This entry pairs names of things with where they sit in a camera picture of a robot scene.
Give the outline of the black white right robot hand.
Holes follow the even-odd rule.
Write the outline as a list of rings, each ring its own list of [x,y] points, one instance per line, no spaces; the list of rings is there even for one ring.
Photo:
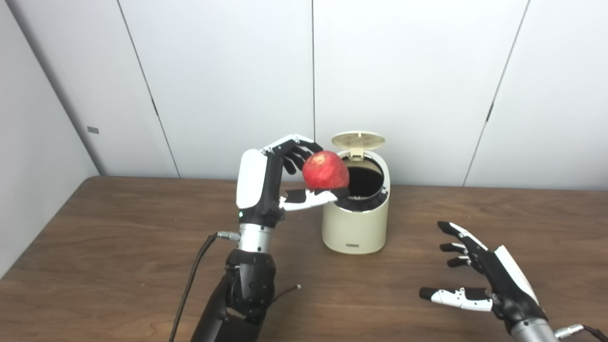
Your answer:
[[[517,342],[555,342],[545,310],[517,262],[503,245],[489,249],[465,228],[449,221],[438,221],[439,229],[458,240],[442,243],[443,252],[458,253],[447,266],[469,266],[483,275],[489,288],[461,286],[434,288],[423,286],[418,295],[426,301],[462,310],[491,312],[504,323]]]

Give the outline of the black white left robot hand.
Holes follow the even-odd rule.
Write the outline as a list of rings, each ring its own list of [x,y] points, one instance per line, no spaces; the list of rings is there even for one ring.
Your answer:
[[[304,171],[304,163],[323,151],[315,140],[289,134],[261,149],[249,149],[241,157],[237,176],[236,205],[239,223],[275,228],[287,211],[299,211],[346,199],[348,186],[288,190],[280,195],[283,171]]]

